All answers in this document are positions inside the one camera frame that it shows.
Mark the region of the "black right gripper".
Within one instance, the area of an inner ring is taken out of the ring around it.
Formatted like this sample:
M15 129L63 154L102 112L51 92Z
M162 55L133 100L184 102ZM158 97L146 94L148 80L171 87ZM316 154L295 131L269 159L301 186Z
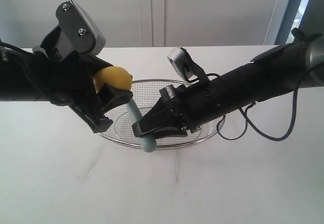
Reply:
M160 89L160 99L133 125L136 137L187 137L198 128L228 113L228 96L220 79L190 86L169 85Z

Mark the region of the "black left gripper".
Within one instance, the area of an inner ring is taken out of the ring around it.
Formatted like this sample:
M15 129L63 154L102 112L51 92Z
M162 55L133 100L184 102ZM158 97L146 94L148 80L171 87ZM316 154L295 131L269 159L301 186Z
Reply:
M59 27L47 34L32 51L49 61L47 88L55 101L69 106L94 133L104 132L112 125L113 121L105 113L127 104L133 97L130 90L106 83L97 93L93 76L113 64L91 54L69 52Z

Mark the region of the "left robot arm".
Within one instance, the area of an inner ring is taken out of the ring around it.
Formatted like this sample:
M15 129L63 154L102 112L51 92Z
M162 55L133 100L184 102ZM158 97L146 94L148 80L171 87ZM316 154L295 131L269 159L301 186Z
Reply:
M105 114L130 101L130 89L104 82L94 76L114 66L96 55L98 41L86 30L64 32L55 27L39 46L26 52L1 43L1 101L48 101L67 106L94 133L105 132L113 123Z

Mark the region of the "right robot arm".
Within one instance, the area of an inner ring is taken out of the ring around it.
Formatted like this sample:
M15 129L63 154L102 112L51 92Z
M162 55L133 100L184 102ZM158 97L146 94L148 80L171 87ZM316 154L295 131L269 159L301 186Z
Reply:
M136 137L186 136L201 125L251 103L297 88L323 86L323 36L320 33L276 46L214 79L208 78L184 48L176 47L168 59L182 78L189 80L196 76L197 82L162 88L154 107L133 123Z

